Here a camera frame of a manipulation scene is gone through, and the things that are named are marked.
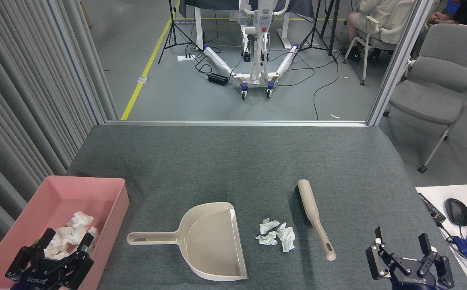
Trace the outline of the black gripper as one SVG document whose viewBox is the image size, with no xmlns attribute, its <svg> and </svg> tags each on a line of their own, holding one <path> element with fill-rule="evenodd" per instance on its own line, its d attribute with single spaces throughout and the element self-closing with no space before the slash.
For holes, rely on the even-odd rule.
<svg viewBox="0 0 467 290">
<path fill-rule="evenodd" d="M 390 278 L 393 290 L 451 289 L 455 286 L 449 259 L 430 245 L 428 235 L 419 235 L 424 257 L 420 261 L 402 261 L 388 251 L 382 227 L 375 229 L 375 243 L 366 249 L 370 273 L 374 280 Z"/>
<path fill-rule="evenodd" d="M 55 233 L 48 228 L 37 242 L 20 248 L 5 273 L 5 277 L 15 282 L 12 290 L 58 290 L 64 283 L 66 288 L 79 288 L 94 264 L 87 252 L 94 237 L 86 233 L 65 265 L 40 265 L 39 261 L 45 259 L 44 250 Z"/>
</svg>

